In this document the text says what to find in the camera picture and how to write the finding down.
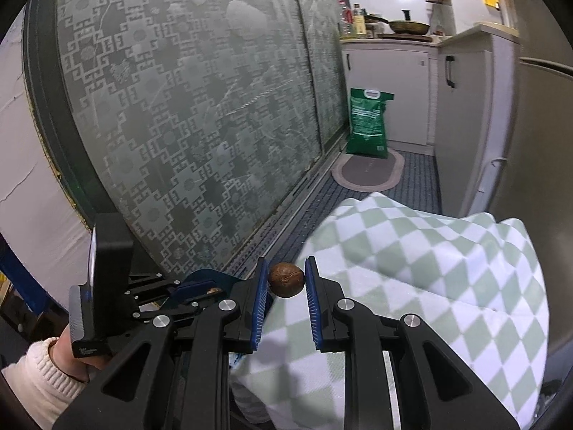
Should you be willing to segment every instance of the green and white checkered blanket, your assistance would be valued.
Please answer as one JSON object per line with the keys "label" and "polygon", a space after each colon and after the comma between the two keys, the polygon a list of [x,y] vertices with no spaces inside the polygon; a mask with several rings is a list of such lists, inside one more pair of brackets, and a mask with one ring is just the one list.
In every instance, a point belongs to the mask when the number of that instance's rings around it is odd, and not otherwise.
{"label": "green and white checkered blanket", "polygon": [[[521,427],[545,368],[549,313],[523,223],[487,213],[456,219],[373,193],[344,201],[308,239],[322,277],[375,314],[413,312],[452,347]],[[277,298],[259,350],[232,371],[245,416],[279,430],[343,428],[344,356],[315,350],[305,292]]]}

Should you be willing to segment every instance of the white cabinet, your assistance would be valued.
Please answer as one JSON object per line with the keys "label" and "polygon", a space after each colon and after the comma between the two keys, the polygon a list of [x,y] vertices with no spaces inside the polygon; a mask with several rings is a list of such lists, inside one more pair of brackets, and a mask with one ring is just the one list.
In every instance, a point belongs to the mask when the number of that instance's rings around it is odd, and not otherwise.
{"label": "white cabinet", "polygon": [[438,58],[435,158],[444,215],[468,215],[482,169],[492,108],[492,52]]}
{"label": "white cabinet", "polygon": [[389,140],[426,145],[429,117],[428,53],[406,50],[344,50],[346,87],[394,94],[384,121]]}

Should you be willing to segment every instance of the refrigerator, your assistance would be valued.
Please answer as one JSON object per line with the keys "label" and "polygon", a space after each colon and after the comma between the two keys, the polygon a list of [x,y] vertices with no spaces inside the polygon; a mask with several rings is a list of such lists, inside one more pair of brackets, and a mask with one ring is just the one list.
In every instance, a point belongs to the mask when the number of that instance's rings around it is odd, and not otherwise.
{"label": "refrigerator", "polygon": [[573,365],[573,48],[542,0],[514,0],[520,45],[500,172],[485,210],[525,223],[549,303],[546,379]]}

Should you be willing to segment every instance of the gray oval rug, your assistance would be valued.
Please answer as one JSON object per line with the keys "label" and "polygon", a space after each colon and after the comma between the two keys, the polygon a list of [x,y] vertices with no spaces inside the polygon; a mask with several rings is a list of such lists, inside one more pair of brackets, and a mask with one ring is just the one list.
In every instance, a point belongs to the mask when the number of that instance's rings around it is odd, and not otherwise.
{"label": "gray oval rug", "polygon": [[382,192],[400,182],[404,158],[388,149],[388,158],[343,153],[332,167],[332,177],[346,189],[359,192]]}

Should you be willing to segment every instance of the green bag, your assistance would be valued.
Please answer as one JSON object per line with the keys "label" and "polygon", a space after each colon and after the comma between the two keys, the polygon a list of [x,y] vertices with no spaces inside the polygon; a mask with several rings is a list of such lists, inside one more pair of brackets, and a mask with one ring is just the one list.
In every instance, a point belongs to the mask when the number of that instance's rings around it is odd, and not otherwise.
{"label": "green bag", "polygon": [[384,111],[394,94],[371,89],[350,89],[350,138],[346,153],[388,158]]}

